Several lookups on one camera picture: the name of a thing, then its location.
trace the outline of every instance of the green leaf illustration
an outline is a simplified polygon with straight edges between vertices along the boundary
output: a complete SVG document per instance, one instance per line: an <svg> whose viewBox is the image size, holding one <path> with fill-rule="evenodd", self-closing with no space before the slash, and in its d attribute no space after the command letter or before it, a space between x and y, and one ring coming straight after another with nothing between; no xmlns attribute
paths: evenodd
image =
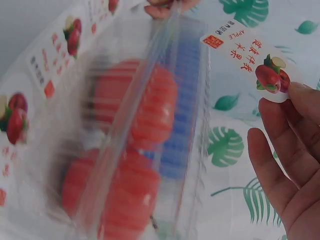
<svg viewBox="0 0 320 240"><path fill-rule="evenodd" d="M253 109L252 115L261 118L261 114L260 114L260 112L259 112L257 107L255 109Z"/></svg>
<svg viewBox="0 0 320 240"><path fill-rule="evenodd" d="M266 58L263 60L263 65L272 68L277 74L280 73L280 67L279 66L274 66L272 63L272 59L270 57L270 54L266 56Z"/></svg>
<svg viewBox="0 0 320 240"><path fill-rule="evenodd" d="M287 235L283 235L282 237L279 238L279 240L288 240Z"/></svg>
<svg viewBox="0 0 320 240"><path fill-rule="evenodd" d="M256 81L256 89L257 90L266 90L265 87L262 86L258 80Z"/></svg>
<svg viewBox="0 0 320 240"><path fill-rule="evenodd" d="M286 55L286 58L288 60L290 60L291 62L293 62L294 64L297 64L295 60L293 60L292 58L288 57L288 54L293 54L293 52L291 51L290 47L287 46L274 46L275 48L279 49L283 54Z"/></svg>
<svg viewBox="0 0 320 240"><path fill-rule="evenodd" d="M266 20L269 14L268 0L219 0L226 14L246 27L254 28Z"/></svg>
<svg viewBox="0 0 320 240"><path fill-rule="evenodd" d="M273 156L274 159L277 159L277 158L278 158L278 155L277 155L276 151L273 151L272 156Z"/></svg>
<svg viewBox="0 0 320 240"><path fill-rule="evenodd" d="M227 187L225 189L212 193L211 197L214 197L228 190L237 189L243 190L243 197L250 212L250 220L252 224L259 224L265 221L266 225L268 225L272 221L272 224L274 226L280 227L280 225L282 224L281 218L277 214L276 210L271 206L256 177L252 179L245 187Z"/></svg>
<svg viewBox="0 0 320 240"><path fill-rule="evenodd" d="M233 109L237 104L240 97L240 93L237 95L222 96L216 101L213 109L220 111L229 111Z"/></svg>
<svg viewBox="0 0 320 240"><path fill-rule="evenodd" d="M235 130L225 127L214 127L209 132L208 155L212 155L212 164L225 168L238 162L244 151L242 137Z"/></svg>
<svg viewBox="0 0 320 240"><path fill-rule="evenodd" d="M166 221L157 221L157 232L156 234L158 235L160 240L167 240L167 239L172 239L172 240L182 240L181 234L175 230L174 231L174 223L169 223Z"/></svg>
<svg viewBox="0 0 320 240"><path fill-rule="evenodd" d="M312 34L318 27L319 23L313 22L313 21L304 21L300 24L300 26L295 29L300 34Z"/></svg>
<svg viewBox="0 0 320 240"><path fill-rule="evenodd" d="M196 5L196 6L192 7L190 10L191 10L191 12L195 13L198 10L198 6Z"/></svg>
<svg viewBox="0 0 320 240"><path fill-rule="evenodd" d="M320 91L320 79L319 79L319 81L318 81L318 83L317 83L317 85L316 85L316 89L317 89L318 91Z"/></svg>

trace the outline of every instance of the white sticker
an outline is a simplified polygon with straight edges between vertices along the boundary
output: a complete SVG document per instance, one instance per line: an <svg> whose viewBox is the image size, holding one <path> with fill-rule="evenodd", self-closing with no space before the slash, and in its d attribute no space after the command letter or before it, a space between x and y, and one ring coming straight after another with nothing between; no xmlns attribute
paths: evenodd
<svg viewBox="0 0 320 240"><path fill-rule="evenodd" d="M289 98L290 82L303 82L298 68L280 50L234 19L200 41L225 55L260 95L272 102L282 103Z"/></svg>
<svg viewBox="0 0 320 240"><path fill-rule="evenodd" d="M45 99L52 97L62 74L81 51L86 10L82 4L61 15L55 27L28 54L29 70Z"/></svg>

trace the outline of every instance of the printed apple illustration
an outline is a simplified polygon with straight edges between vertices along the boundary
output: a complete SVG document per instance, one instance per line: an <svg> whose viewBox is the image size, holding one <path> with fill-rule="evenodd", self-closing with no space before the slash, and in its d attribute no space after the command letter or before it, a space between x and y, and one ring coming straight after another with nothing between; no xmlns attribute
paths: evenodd
<svg viewBox="0 0 320 240"><path fill-rule="evenodd" d="M98 152L98 149L85 152L72 162L66 173L62 186L62 206L70 217L76 214L79 200L93 174ZM134 150L122 154L101 214L97 235L103 238L99 239L137 240L155 209L160 181L159 174L152 170L148 158ZM94 194L83 197L82 210L89 212Z"/></svg>
<svg viewBox="0 0 320 240"><path fill-rule="evenodd" d="M96 33L96 31L97 31L97 24L92 24L92 26L91 26L91 32L92 32L92 34L95 34Z"/></svg>
<svg viewBox="0 0 320 240"><path fill-rule="evenodd" d="M70 37L67 41L68 53L75 58L77 58L79 40L80 40L80 32L77 29L75 29L70 34Z"/></svg>
<svg viewBox="0 0 320 240"><path fill-rule="evenodd" d="M109 0L109 11L110 13L114 14L117 6L118 6L119 0Z"/></svg>
<svg viewBox="0 0 320 240"><path fill-rule="evenodd" d="M27 113L20 108L15 108L8 120L6 135L11 144L21 140L24 136L24 131L28 128Z"/></svg>
<svg viewBox="0 0 320 240"><path fill-rule="evenodd" d="M21 92L16 92L9 100L8 107L12 110L22 109L25 112L28 111L28 103L25 96Z"/></svg>
<svg viewBox="0 0 320 240"><path fill-rule="evenodd" d="M80 33L82 32L82 24L79 18L73 21L73 31L78 30Z"/></svg>
<svg viewBox="0 0 320 240"><path fill-rule="evenodd" d="M283 71L282 69L280 69L279 75L280 75L280 81L281 81L280 92L287 93L290 82L291 82L290 78L289 78L288 74L285 71Z"/></svg>
<svg viewBox="0 0 320 240"><path fill-rule="evenodd" d="M260 65L256 68L255 75L257 77L257 82L259 82L265 90L272 94L279 92L281 78L271 67Z"/></svg>

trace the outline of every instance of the clear plastic packaging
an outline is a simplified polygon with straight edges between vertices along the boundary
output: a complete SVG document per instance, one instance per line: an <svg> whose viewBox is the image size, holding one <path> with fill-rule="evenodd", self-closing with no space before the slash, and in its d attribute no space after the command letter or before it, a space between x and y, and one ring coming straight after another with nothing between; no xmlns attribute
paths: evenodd
<svg viewBox="0 0 320 240"><path fill-rule="evenodd" d="M116 20L64 74L30 123L6 225L43 240L135 240L151 224L196 239L210 56L206 26L177 9Z"/></svg>

